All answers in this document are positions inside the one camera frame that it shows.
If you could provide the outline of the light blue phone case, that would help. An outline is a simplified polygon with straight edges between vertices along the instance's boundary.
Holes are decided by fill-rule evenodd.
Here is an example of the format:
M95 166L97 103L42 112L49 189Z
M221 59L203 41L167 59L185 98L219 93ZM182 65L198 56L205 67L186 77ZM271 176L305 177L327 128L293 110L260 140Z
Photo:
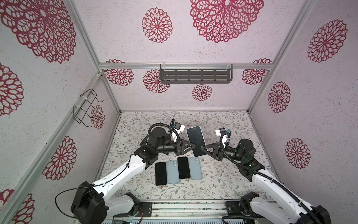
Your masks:
M176 184L180 182L179 169L177 160L170 160L166 162L167 168L167 183Z
M192 180L201 180L203 178L200 159L198 157L188 158L190 175Z

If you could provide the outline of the black phone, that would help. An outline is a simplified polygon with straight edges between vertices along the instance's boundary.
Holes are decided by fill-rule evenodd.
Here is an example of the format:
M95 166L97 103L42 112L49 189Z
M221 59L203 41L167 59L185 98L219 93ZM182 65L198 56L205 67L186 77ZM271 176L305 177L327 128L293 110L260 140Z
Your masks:
M156 186L167 185L167 166L165 162L155 164L155 184Z

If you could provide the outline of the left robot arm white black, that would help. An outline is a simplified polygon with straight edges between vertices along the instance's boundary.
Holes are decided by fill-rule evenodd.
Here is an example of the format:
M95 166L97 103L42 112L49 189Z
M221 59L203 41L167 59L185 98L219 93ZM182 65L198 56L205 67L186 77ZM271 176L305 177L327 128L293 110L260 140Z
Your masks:
M153 165L160 153L184 155L196 147L181 139L175 128L171 127L168 133L165 127L161 123L151 127L140 147L115 171L93 183L85 181L79 185L70 208L75 219L81 224L100 224L108 217L122 214L133 217L139 213L140 200L132 193L116 198L112 196Z

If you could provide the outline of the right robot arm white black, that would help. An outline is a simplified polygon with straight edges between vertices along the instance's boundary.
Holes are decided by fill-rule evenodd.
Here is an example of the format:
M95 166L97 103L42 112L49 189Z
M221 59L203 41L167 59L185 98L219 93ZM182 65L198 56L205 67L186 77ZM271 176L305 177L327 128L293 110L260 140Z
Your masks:
M256 192L249 192L239 201L227 204L227 219L242 219L246 224L256 219L266 219L273 224L330 224L329 212L322 206L313 206L299 198L270 174L255 159L256 149L248 139L239 141L236 148L229 145L229 137L221 136L218 143L202 146L201 150L221 161L224 158L232 162L240 174L253 184L259 186L274 200L270 203Z

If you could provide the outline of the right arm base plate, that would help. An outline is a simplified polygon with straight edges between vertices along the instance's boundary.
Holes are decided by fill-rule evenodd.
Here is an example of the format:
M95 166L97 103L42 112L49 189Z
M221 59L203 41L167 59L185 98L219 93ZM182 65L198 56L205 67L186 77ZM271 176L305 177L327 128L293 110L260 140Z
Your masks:
M242 200L226 201L225 205L229 216L250 216L252 214L249 205Z

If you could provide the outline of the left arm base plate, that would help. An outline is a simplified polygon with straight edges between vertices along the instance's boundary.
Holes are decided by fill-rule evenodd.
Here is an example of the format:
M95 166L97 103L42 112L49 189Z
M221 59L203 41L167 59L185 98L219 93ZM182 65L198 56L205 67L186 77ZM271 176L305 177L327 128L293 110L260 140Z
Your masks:
M117 214L114 217L151 217L153 211L153 202L140 202L135 213Z

